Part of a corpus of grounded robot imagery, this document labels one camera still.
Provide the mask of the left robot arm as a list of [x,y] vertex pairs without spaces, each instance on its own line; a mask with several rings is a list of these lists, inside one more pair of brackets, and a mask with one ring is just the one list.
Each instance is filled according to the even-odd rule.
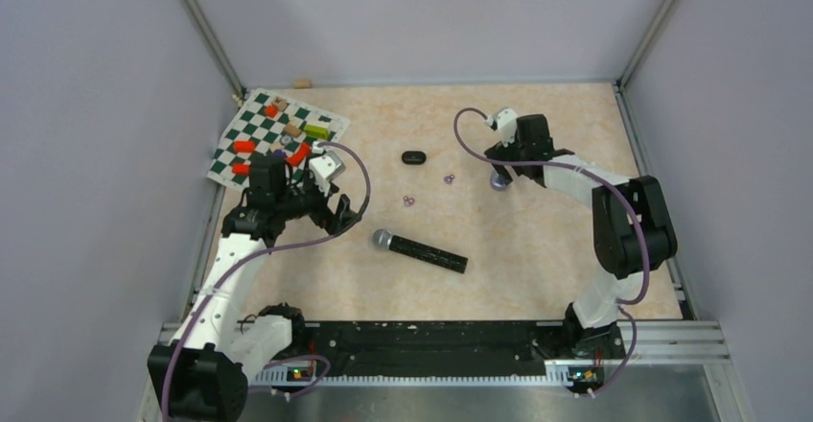
[[161,418],[236,421],[250,384],[280,353],[301,355],[307,332],[282,314],[261,316],[245,333],[238,321],[256,277],[274,252],[291,249],[277,243],[287,223],[309,218],[325,231],[323,242],[342,235],[362,215],[338,193],[334,184],[345,165],[338,145],[311,153],[303,173],[282,156],[268,154],[247,165],[247,180],[239,204],[222,220],[221,237],[209,270],[189,315],[165,344],[148,357],[148,371]]

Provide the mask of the grey-blue earbud charging case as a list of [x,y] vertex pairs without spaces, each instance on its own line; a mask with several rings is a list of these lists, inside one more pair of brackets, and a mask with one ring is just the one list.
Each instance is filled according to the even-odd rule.
[[495,191],[503,192],[507,190],[508,183],[504,180],[502,176],[500,176],[499,174],[495,174],[490,176],[490,186]]

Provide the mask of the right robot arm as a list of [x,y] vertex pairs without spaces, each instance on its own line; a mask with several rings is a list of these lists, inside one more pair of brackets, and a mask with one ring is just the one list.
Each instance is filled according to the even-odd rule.
[[565,312],[562,343],[575,357],[587,357],[607,340],[620,307],[646,296],[651,274],[677,251],[677,238],[658,180],[607,172],[574,152],[557,149],[543,114],[519,115],[504,108],[484,118],[499,141],[484,155],[491,160],[495,188],[514,177],[566,194],[592,212],[593,251],[598,269]]

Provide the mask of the black earbud charging case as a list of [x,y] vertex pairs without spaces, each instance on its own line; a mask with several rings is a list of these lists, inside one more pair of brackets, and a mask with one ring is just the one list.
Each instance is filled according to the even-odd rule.
[[401,155],[402,162],[409,166],[423,165],[427,159],[427,154],[422,151],[405,151]]

